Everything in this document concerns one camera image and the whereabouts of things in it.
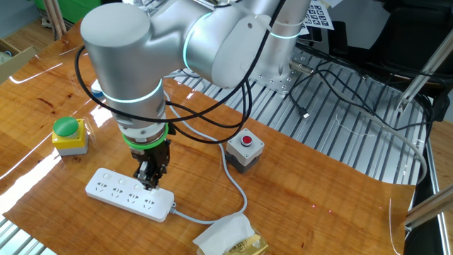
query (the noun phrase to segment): tissue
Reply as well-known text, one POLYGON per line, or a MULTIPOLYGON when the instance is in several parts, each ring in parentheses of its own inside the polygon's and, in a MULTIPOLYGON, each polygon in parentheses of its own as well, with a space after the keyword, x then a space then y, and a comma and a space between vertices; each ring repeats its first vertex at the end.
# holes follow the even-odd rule
POLYGON ((205 255, 222 255, 255 232, 248 218, 242 213, 223 217, 193 240, 205 255))

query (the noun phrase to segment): green led ring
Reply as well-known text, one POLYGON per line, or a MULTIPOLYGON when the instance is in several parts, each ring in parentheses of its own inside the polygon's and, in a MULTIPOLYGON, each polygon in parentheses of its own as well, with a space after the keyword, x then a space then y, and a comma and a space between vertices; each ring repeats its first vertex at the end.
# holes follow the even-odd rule
POLYGON ((135 144, 131 141, 129 141, 126 136, 124 134, 122 134, 122 138, 124 139, 124 141, 126 142, 127 145, 129 145, 129 147, 133 148, 133 149, 139 149, 139 150, 145 150, 145 149, 152 149, 154 147, 157 147, 159 144, 161 144, 166 138, 167 138, 167 135, 168 135, 168 125, 165 124, 165 131, 164 131, 164 134, 161 136, 161 138, 159 138, 157 141, 151 143, 151 144, 135 144))

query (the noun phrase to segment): metal rod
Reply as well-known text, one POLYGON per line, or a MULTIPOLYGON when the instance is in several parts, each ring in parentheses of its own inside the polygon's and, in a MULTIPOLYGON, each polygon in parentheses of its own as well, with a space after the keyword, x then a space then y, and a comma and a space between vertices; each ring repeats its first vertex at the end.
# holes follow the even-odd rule
POLYGON ((451 207, 453 207, 453 184, 410 210, 406 218, 406 226, 414 229, 451 207))
MULTIPOLYGON (((444 62, 444 60, 449 56, 453 50, 453 30, 447 35, 444 42, 439 46, 431 59, 423 67, 422 73, 424 74, 434 74, 439 68, 439 66, 444 62)), ((399 99, 397 106, 397 111, 400 113, 404 112, 407 105, 412 101, 412 99, 417 95, 417 93, 423 88, 426 82, 430 79, 429 76, 418 75, 413 81, 412 84, 404 91, 399 99)))

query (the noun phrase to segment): green object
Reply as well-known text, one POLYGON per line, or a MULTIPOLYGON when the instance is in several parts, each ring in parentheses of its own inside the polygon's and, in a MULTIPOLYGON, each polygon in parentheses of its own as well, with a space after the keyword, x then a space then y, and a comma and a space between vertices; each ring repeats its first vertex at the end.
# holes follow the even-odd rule
POLYGON ((157 145, 161 144, 165 138, 167 138, 167 135, 168 135, 168 125, 165 124, 165 131, 164 131, 164 134, 161 136, 161 138, 159 138, 157 141, 151 143, 151 144, 146 144, 146 145, 140 145, 140 144, 135 144, 131 141, 129 141, 126 136, 123 134, 122 135, 122 138, 126 141, 127 145, 129 145, 129 147, 133 148, 133 149, 139 149, 139 150, 145 150, 145 149, 152 149, 154 147, 156 147, 157 145))
POLYGON ((79 129, 79 122, 73 117, 63 117, 54 123, 54 132, 58 136, 66 137, 79 129))
MULTIPOLYGON (((45 10, 43 0, 35 0, 36 6, 45 10)), ((63 18, 77 23, 83 18, 89 11, 100 6, 101 0, 58 0, 59 8, 62 11, 63 18)))

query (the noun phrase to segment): white power strip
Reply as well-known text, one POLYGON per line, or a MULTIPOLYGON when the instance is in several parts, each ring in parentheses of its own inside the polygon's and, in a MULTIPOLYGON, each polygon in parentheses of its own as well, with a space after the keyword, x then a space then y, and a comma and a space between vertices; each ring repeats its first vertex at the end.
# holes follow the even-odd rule
POLYGON ((175 196, 162 188, 147 191, 137 179, 100 168, 85 188, 88 196, 157 222, 170 212, 175 196))

